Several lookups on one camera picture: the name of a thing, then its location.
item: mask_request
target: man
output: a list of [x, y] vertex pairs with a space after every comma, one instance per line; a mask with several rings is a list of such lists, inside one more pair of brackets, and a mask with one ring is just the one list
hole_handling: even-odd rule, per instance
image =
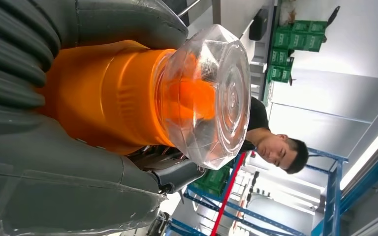
[[286, 134], [273, 134], [269, 129], [266, 108], [252, 97], [250, 122], [246, 140], [240, 152], [254, 150], [267, 162], [285, 170], [288, 174], [301, 171], [308, 161], [308, 148], [300, 140]]

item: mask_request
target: red pole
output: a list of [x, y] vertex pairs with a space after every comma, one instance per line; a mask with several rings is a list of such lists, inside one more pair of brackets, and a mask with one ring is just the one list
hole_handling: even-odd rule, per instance
[[221, 206], [220, 210], [218, 211], [218, 217], [217, 217], [217, 220], [215, 221], [214, 228], [212, 228], [211, 236], [215, 236], [215, 234], [217, 233], [218, 226], [220, 225], [222, 215], [224, 215], [225, 206], [227, 205], [229, 196], [231, 195], [232, 186], [234, 185], [235, 178], [237, 177], [237, 173], [240, 170], [241, 166], [243, 165], [245, 158], [246, 158], [246, 153], [244, 152], [243, 154], [241, 154], [240, 161], [238, 162], [238, 165], [235, 167], [234, 170], [232, 170], [232, 171], [235, 171], [235, 173], [232, 175], [232, 178], [229, 181], [229, 186], [228, 186], [227, 191], [225, 192], [224, 199], [222, 200], [222, 206]]

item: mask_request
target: orange cylinder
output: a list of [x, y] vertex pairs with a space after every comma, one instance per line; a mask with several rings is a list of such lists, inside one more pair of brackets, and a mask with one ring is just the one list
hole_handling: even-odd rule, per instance
[[146, 145], [173, 146], [159, 120], [159, 76], [175, 50], [134, 41], [62, 50], [39, 89], [40, 111], [69, 136], [129, 154]]

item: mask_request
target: black t-shirt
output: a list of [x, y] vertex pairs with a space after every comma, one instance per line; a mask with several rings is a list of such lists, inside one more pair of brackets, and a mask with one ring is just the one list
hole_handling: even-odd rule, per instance
[[[269, 121], [267, 120], [266, 107], [261, 103], [257, 98], [252, 97], [252, 103], [250, 107], [250, 121], [247, 127], [247, 131], [257, 128], [266, 128], [269, 129]], [[240, 152], [243, 153], [246, 151], [254, 150], [255, 146], [245, 140], [241, 146]]]

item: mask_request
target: blue metal shelf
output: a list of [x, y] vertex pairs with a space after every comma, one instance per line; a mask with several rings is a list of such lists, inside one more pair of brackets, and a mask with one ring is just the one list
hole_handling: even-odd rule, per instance
[[[324, 169], [321, 169], [321, 168], [318, 168], [318, 167], [314, 167], [314, 166], [310, 166], [310, 165], [307, 165], [306, 167], [309, 168], [309, 169], [312, 169], [312, 170], [315, 170], [315, 171], [319, 171], [319, 172], [322, 172], [322, 173], [325, 173], [328, 175], [328, 187], [327, 187], [327, 204], [325, 206], [325, 218], [323, 220], [323, 222], [321, 222], [321, 224], [319, 225], [319, 233], [322, 233], [323, 236], [339, 236], [340, 234], [340, 203], [341, 203], [341, 191], [340, 191], [340, 181], [341, 181], [341, 178], [342, 178], [342, 172], [343, 172], [343, 162], [347, 162], [347, 158], [344, 158], [344, 157], [341, 157], [341, 156], [338, 156], [338, 155], [334, 155], [334, 154], [331, 154], [331, 153], [328, 153], [328, 152], [323, 152], [323, 151], [320, 151], [320, 150], [316, 150], [316, 149], [313, 149], [313, 148], [309, 148], [309, 152], [311, 153], [314, 153], [313, 155], [314, 156], [325, 156], [325, 157], [328, 157], [328, 158], [331, 158], [331, 159], [334, 159], [337, 163], [337, 167], [334, 171], [330, 171], [332, 169], [332, 167], [330, 168], [330, 170], [324, 170]], [[240, 162], [240, 158], [239, 156], [237, 157], [236, 161], [235, 161], [235, 166], [237, 166]], [[236, 175], [235, 172], [232, 172], [231, 173], [231, 177], [230, 179], [233, 177], [233, 175]], [[228, 190], [228, 184], [226, 185], [225, 187], [225, 191], [224, 193]], [[196, 195], [198, 195], [201, 199], [197, 199], [193, 196], [191, 196], [189, 193], [192, 192]], [[207, 193], [205, 191], [202, 191], [200, 189], [197, 189], [193, 186], [188, 186], [187, 188], [187, 191], [184, 193], [184, 197], [189, 199], [189, 200], [192, 200], [204, 207], [207, 207], [211, 210], [214, 210], [214, 211], [219, 211], [220, 207], [218, 207], [218, 205], [216, 205], [213, 201], [217, 201], [217, 202], [222, 202], [223, 200], [223, 196], [215, 196], [213, 194], [210, 194], [210, 193]], [[266, 228], [263, 228], [263, 227], [260, 227], [260, 226], [257, 226], [249, 221], [246, 221], [245, 219], [241, 219], [239, 217], [237, 217], [236, 215], [232, 215], [230, 214], [229, 212], [227, 211], [224, 211], [224, 215], [235, 220], [235, 221], [238, 221], [252, 229], [255, 229], [259, 232], [262, 232], [262, 233], [265, 233], [267, 235], [270, 235], [270, 236], [306, 236], [306, 234], [300, 232], [300, 231], [297, 231], [295, 229], [292, 229], [286, 225], [283, 225], [275, 220], [272, 220], [272, 219], [269, 219], [267, 217], [264, 217], [260, 214], [257, 214], [253, 211], [250, 211], [248, 209], [245, 209], [245, 208], [242, 208], [240, 206], [238, 206], [237, 204], [234, 204], [234, 203], [231, 203], [231, 202], [228, 202], [226, 204], [227, 207], [231, 207], [239, 212], [242, 212], [244, 213], [245, 215], [248, 215], [248, 216], [251, 216], [255, 219], [258, 219], [258, 220], [261, 220], [263, 222], [266, 222], [270, 225], [273, 225], [287, 233], [284, 233], [284, 232], [279, 232], [279, 231], [274, 231], [274, 230], [270, 230], [270, 229], [266, 229]], [[179, 222], [179, 221], [172, 221], [172, 225], [174, 226], [177, 226], [185, 231], [181, 231], [181, 229], [179, 228], [176, 228], [174, 226], [174, 228], [170, 228], [171, 230], [174, 230], [176, 231], [177, 230], [180, 230], [182, 232], [182, 235], [187, 235], [187, 234], [191, 234], [191, 235], [204, 235], [203, 233], [197, 231], [196, 229], [193, 229], [192, 227], [190, 226], [187, 226], [185, 224], [183, 224], [182, 222]]]

